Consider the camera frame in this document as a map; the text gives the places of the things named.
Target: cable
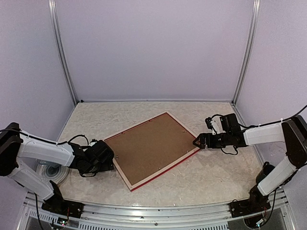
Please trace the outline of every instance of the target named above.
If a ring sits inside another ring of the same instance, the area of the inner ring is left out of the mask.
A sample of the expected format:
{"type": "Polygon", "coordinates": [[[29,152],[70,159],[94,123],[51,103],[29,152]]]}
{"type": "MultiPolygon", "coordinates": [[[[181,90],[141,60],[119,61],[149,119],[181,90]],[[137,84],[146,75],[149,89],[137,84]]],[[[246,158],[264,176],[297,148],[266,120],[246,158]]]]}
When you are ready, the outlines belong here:
{"type": "MultiPolygon", "coordinates": [[[[296,117],[296,116],[299,115],[301,112],[303,112],[306,108],[307,108],[307,104],[306,104],[300,111],[298,111],[296,114],[294,114],[293,116],[288,117],[288,118],[286,118],[286,119],[283,119],[283,121],[287,121],[287,120],[292,119],[293,117],[296,117]]],[[[280,120],[280,121],[273,121],[273,122],[261,124],[261,125],[259,125],[259,126],[256,126],[256,125],[243,126],[243,125],[240,125],[240,124],[239,124],[239,125],[242,126],[243,128],[250,129],[250,128],[255,128],[255,127],[262,127],[262,126],[273,125],[273,124],[277,124],[277,123],[280,123],[280,122],[281,122],[281,120],[280,120]]]]}
{"type": "Polygon", "coordinates": [[[69,222],[69,207],[67,209],[67,224],[66,224],[66,226],[68,225],[68,222],[69,222]]]}
{"type": "Polygon", "coordinates": [[[42,225],[42,223],[40,222],[40,218],[39,218],[39,212],[38,212],[38,202],[37,202],[37,194],[36,194],[36,193],[34,193],[34,195],[35,195],[35,202],[36,202],[36,213],[37,213],[38,223],[39,223],[39,226],[40,226],[41,230],[44,230],[43,225],[42,225]]]}
{"type": "Polygon", "coordinates": [[[238,150],[236,149],[236,147],[235,146],[233,146],[234,147],[234,150],[236,151],[236,153],[230,153],[230,152],[225,152],[224,150],[223,150],[223,148],[221,147],[221,151],[224,153],[224,154],[228,154],[228,155],[234,155],[234,156],[236,156],[236,155],[238,155],[238,150]]]}
{"type": "Polygon", "coordinates": [[[264,208],[264,218],[266,218],[266,217],[267,217],[267,214],[268,214],[268,212],[267,212],[267,208],[265,207],[265,208],[264,208]]]}
{"type": "Polygon", "coordinates": [[[211,120],[216,117],[216,116],[224,116],[224,115],[221,115],[221,114],[214,114],[212,117],[211,117],[211,120]]]}
{"type": "Polygon", "coordinates": [[[271,210],[271,212],[270,212],[269,217],[266,219],[266,221],[265,221],[262,225],[256,226],[255,228],[251,228],[251,229],[259,229],[259,228],[263,227],[264,225],[266,225],[266,224],[269,222],[269,220],[270,220],[270,218],[271,218],[271,216],[272,216],[273,210],[274,210],[274,206],[275,206],[276,192],[277,192],[277,189],[275,189],[275,192],[274,192],[273,205],[272,205],[272,210],[271,210]]]}
{"type": "Polygon", "coordinates": [[[81,177],[86,178],[86,177],[94,177],[94,176],[96,176],[97,172],[92,172],[92,175],[90,175],[90,176],[84,176],[84,173],[81,173],[81,172],[79,172],[79,174],[80,174],[81,177]]]}
{"type": "Polygon", "coordinates": [[[85,138],[85,139],[86,139],[86,142],[87,142],[87,145],[90,144],[90,142],[88,141],[88,138],[87,138],[85,135],[83,135],[83,134],[76,135],[76,136],[74,136],[73,138],[71,138],[71,139],[70,139],[69,141],[67,141],[67,142],[70,143],[72,140],[74,140],[74,139],[76,139],[76,138],[78,138],[78,137],[83,137],[83,138],[85,138]]]}
{"type": "Polygon", "coordinates": [[[88,141],[88,138],[85,135],[83,135],[83,134],[76,135],[73,138],[71,138],[69,141],[64,141],[64,142],[57,143],[57,142],[53,142],[53,141],[49,141],[49,140],[45,140],[45,139],[41,139],[41,138],[38,138],[38,137],[35,137],[35,136],[28,135],[28,134],[23,133],[22,131],[16,130],[16,129],[1,129],[0,133],[1,132],[6,132],[6,131],[13,131],[13,132],[16,132],[16,133],[20,133],[20,134],[22,134],[22,135],[24,135],[26,137],[33,138],[33,139],[36,139],[36,140],[40,140],[42,142],[45,142],[45,143],[48,143],[48,144],[52,144],[52,145],[63,145],[65,143],[70,143],[72,140],[74,140],[77,137],[84,137],[86,139],[87,145],[90,144],[89,141],[88,141]]]}

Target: lavender wall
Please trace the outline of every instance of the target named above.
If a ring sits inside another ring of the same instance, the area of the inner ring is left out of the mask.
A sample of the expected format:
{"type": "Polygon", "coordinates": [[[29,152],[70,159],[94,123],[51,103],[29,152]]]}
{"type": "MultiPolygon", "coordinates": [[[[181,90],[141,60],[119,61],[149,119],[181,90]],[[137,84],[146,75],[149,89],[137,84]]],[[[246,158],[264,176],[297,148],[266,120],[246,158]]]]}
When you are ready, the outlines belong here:
{"type": "MultiPolygon", "coordinates": [[[[47,1],[0,3],[0,129],[10,122],[56,140],[73,104],[61,69],[47,1]]],[[[0,177],[1,229],[12,230],[26,189],[0,177]]]]}
{"type": "Polygon", "coordinates": [[[231,100],[253,0],[57,1],[78,98],[231,100]]]}
{"type": "MultiPolygon", "coordinates": [[[[262,1],[255,43],[238,109],[247,124],[286,118],[307,104],[307,2],[262,1]]],[[[307,111],[302,113],[307,120],[307,111]]],[[[277,164],[284,144],[260,145],[277,164]]],[[[285,187],[300,230],[306,229],[307,167],[285,187]]]]}

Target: robotic arm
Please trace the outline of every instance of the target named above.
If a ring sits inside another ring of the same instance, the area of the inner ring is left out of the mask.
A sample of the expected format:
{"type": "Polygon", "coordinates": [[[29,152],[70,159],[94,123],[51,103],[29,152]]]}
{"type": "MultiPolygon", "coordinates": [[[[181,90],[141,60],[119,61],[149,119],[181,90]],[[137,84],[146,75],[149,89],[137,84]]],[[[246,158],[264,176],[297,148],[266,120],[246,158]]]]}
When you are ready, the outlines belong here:
{"type": "MultiPolygon", "coordinates": [[[[285,158],[276,166],[266,162],[249,192],[249,199],[231,202],[232,217],[240,217],[269,209],[269,194],[286,184],[307,162],[307,124],[297,115],[284,122],[248,127],[241,130],[235,114],[218,115],[223,131],[208,117],[205,122],[212,133],[201,133],[193,144],[201,149],[234,149],[269,142],[285,142],[285,158]]],[[[64,200],[58,186],[42,178],[23,162],[23,158],[54,162],[86,173],[114,169],[112,149],[102,140],[88,146],[71,142],[53,142],[22,131],[17,123],[11,123],[0,133],[0,176],[8,176],[43,198],[44,210],[80,218],[83,204],[64,200]]]]}
{"type": "Polygon", "coordinates": [[[232,145],[234,149],[262,143],[285,142],[286,156],[276,166],[266,162],[256,178],[256,185],[249,192],[249,199],[230,203],[232,217],[240,217],[271,208],[269,194],[289,182],[307,162],[307,124],[300,116],[284,122],[241,130],[235,114],[220,115],[223,133],[217,133],[211,117],[205,122],[212,133],[201,133],[193,144],[201,149],[206,146],[222,149],[232,145]]]}
{"type": "Polygon", "coordinates": [[[64,200],[58,186],[33,171],[22,158],[33,158],[77,169],[82,176],[114,169],[114,153],[102,140],[80,146],[71,142],[53,142],[22,131],[11,123],[0,134],[0,176],[8,176],[43,198],[42,208],[79,218],[83,204],[64,200]]]}

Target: black mounting bracket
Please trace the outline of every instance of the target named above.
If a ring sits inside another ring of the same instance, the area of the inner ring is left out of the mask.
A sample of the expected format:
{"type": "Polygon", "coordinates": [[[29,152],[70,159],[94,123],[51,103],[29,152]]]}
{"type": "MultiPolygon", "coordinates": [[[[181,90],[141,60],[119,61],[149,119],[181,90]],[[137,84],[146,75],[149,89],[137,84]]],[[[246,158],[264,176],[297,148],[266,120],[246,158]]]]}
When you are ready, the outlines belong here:
{"type": "Polygon", "coordinates": [[[257,185],[249,192],[249,199],[235,200],[229,204],[232,218],[246,216],[271,208],[268,196],[263,196],[257,185]]]}
{"type": "Polygon", "coordinates": [[[64,200],[59,187],[53,181],[50,181],[50,183],[52,184],[54,195],[48,200],[44,201],[42,209],[67,217],[80,218],[84,204],[64,200]]]}

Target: speckled floor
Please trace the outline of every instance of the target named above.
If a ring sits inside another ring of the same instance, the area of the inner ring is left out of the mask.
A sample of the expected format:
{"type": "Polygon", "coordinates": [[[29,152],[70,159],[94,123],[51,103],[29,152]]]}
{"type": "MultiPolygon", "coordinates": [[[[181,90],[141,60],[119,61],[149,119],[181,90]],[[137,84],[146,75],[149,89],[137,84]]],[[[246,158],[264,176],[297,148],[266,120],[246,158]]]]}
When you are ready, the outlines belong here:
{"type": "MultiPolygon", "coordinates": [[[[60,141],[77,134],[85,134],[89,139],[104,139],[164,111],[172,113],[197,135],[209,131],[205,118],[233,112],[229,103],[79,103],[60,141]]],[[[84,145],[86,142],[79,138],[76,143],[84,145]]],[[[218,149],[205,149],[134,192],[129,191],[116,170],[101,172],[91,178],[82,178],[77,170],[71,170],[60,189],[64,198],[99,204],[209,204],[248,197],[259,171],[260,165],[252,147],[239,149],[237,156],[225,155],[218,149]]]]}

